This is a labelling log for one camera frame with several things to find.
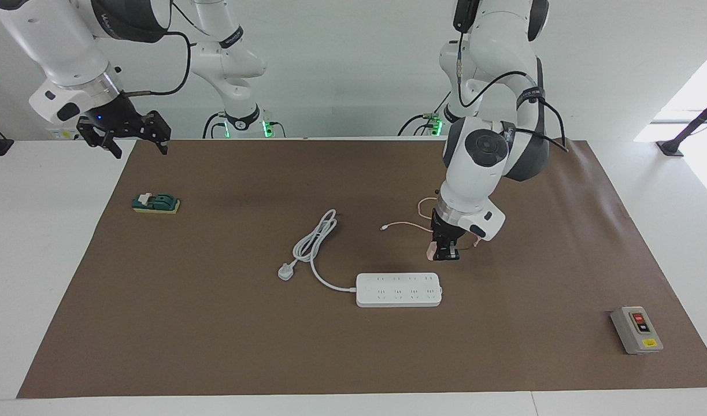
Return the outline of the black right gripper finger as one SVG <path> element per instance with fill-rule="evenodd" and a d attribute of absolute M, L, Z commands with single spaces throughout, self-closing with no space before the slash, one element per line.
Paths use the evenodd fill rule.
<path fill-rule="evenodd" d="M 123 157 L 123 151 L 114 142 L 114 134 L 110 130 L 102 132 L 94 124 L 78 124 L 77 130 L 89 147 L 99 147 L 110 152 L 116 159 Z"/>
<path fill-rule="evenodd" d="M 150 111 L 140 118 L 138 137 L 149 140 L 163 155 L 168 155 L 171 127 L 158 111 Z"/>

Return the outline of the green circuit board module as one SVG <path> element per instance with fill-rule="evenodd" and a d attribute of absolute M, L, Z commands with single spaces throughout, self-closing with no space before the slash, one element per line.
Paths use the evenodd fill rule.
<path fill-rule="evenodd" d="M 175 214 L 179 208 L 179 198 L 168 193 L 142 193 L 131 201 L 131 209 L 137 213 Z"/>

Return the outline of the black angled stand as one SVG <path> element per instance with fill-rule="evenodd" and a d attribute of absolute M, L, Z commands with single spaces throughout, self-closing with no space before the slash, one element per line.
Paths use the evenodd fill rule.
<path fill-rule="evenodd" d="M 704 108 L 704 110 L 702 110 L 694 119 L 689 121 L 689 123 L 673 139 L 658 140 L 656 145 L 665 156 L 683 157 L 684 154 L 679 150 L 681 144 L 687 139 L 687 137 L 697 133 L 698 129 L 703 124 L 707 124 L 707 107 Z"/>

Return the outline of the brown table mat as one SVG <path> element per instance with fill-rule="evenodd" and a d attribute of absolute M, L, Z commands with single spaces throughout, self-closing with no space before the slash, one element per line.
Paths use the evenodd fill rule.
<path fill-rule="evenodd" d="M 707 347 L 585 143 L 491 197 L 458 261 L 416 216 L 442 142 L 138 142 L 19 398 L 707 387 Z M 175 214 L 137 213 L 168 193 Z M 433 272 L 435 307 L 362 308 L 361 273 Z M 664 350 L 610 320 L 642 306 Z"/>

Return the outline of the grey on-off switch box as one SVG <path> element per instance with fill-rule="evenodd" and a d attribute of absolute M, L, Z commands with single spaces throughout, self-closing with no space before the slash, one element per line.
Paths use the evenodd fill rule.
<path fill-rule="evenodd" d="M 609 314 L 610 320 L 629 355 L 661 352 L 664 345 L 642 306 L 620 306 Z"/>

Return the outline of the white power strip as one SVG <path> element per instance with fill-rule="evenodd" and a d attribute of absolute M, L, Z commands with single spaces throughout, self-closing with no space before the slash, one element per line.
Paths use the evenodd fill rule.
<path fill-rule="evenodd" d="M 435 307 L 441 301 L 433 272 L 361 273 L 356 278 L 356 305 L 362 308 Z"/>

